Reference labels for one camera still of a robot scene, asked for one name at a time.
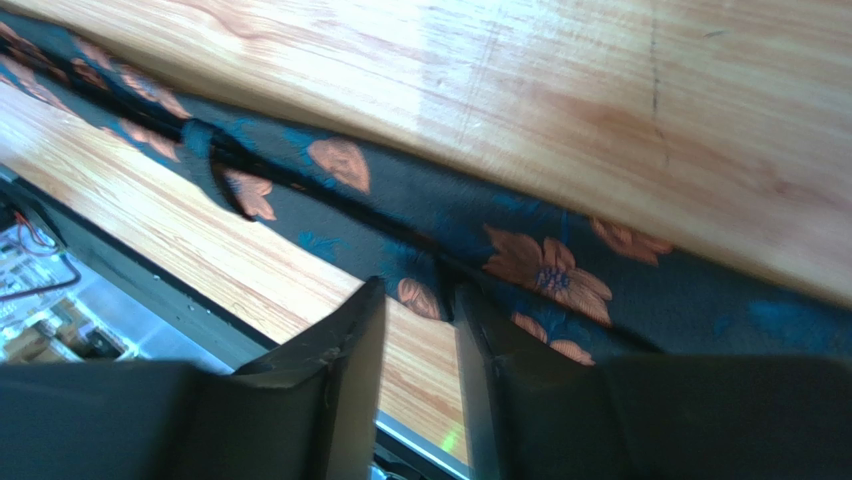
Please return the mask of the black orange floral tie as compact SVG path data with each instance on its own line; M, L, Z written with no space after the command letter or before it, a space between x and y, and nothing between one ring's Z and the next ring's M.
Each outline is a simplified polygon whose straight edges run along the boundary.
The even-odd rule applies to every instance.
M473 282L583 365L622 354L849 359L851 314L616 224L333 131L177 93L91 40L3 10L1 80L73 114L361 279L453 318Z

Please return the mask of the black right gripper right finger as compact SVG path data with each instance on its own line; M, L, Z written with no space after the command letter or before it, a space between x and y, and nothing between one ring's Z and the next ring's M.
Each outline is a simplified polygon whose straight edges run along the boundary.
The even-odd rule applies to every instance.
M628 355L579 365L454 293L474 479L847 479L851 365Z

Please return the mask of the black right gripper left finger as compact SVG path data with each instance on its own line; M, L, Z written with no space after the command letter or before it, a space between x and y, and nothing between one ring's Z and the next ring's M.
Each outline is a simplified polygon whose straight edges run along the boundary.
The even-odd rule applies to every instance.
M1 370L5 479L366 479L386 327L380 279L229 375L187 362Z

